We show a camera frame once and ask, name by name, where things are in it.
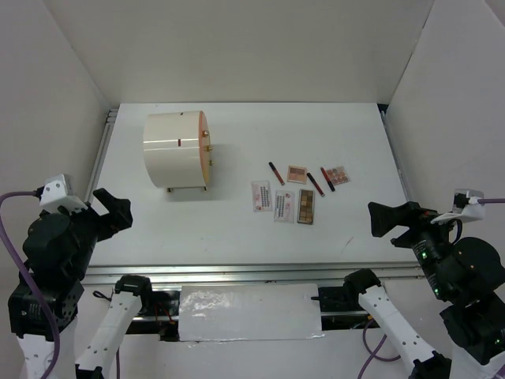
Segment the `black capped lipstick tube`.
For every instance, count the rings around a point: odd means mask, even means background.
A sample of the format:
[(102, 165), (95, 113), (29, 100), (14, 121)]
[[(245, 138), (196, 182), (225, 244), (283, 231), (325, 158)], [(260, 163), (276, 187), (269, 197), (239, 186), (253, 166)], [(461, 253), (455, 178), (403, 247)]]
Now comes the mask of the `black capped lipstick tube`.
[(319, 184), (317, 183), (317, 181), (314, 179), (313, 175), (310, 173), (310, 172), (307, 172), (306, 174), (307, 178), (309, 179), (309, 181), (314, 185), (314, 187), (316, 188), (317, 192), (319, 193), (319, 195), (321, 197), (325, 197), (325, 193), (323, 192), (323, 190), (320, 188)]

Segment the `dark red lip gloss tube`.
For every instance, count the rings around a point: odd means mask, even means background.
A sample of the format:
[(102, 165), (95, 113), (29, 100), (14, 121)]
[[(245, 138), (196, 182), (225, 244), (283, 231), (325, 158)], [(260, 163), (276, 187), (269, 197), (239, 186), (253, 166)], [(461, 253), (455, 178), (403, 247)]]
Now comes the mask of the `dark red lip gloss tube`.
[(278, 179), (279, 183), (281, 186), (284, 186), (285, 185), (285, 182), (283, 181), (282, 179), (282, 176), (280, 175), (279, 171), (277, 170), (277, 168), (275, 167), (275, 165), (272, 163), (272, 162), (268, 162), (268, 165), (269, 167), (271, 168), (271, 170), (273, 171), (275, 177)]

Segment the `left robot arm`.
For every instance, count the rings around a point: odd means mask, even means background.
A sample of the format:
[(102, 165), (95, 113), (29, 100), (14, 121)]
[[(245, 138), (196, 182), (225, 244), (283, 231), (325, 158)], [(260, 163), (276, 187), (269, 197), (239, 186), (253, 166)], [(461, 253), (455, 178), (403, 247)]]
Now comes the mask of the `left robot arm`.
[(56, 208), (44, 209), (29, 226), (23, 243), (25, 261), (1, 231), (20, 274), (8, 300), (10, 328), (24, 353), (29, 378), (108, 378), (119, 364), (119, 348), (133, 318), (155, 305), (152, 283), (136, 275), (116, 282), (106, 316), (80, 357), (74, 350), (78, 303), (95, 245), (133, 225), (131, 202), (97, 189), (94, 198), (107, 210), (100, 215), (89, 203), (49, 186), (6, 193), (1, 199), (43, 201), (51, 194), (59, 196)]

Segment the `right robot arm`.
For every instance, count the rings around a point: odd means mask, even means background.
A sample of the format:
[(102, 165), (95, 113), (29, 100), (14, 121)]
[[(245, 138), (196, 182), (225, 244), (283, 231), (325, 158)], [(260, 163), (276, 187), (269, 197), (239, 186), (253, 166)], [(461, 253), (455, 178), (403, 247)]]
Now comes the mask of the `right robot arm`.
[(496, 293), (504, 284), (500, 256), (482, 239), (449, 239), (452, 228), (471, 220), (468, 211), (484, 203), (471, 197), (459, 213), (445, 214), (412, 201), (397, 207), (368, 204), (372, 235), (381, 238), (397, 226), (406, 227), (391, 244), (413, 251), (435, 297), (450, 304), (440, 314), (452, 341), (447, 358), (413, 329), (371, 270), (345, 278), (345, 304), (372, 316), (411, 378), (504, 376), (504, 302)]

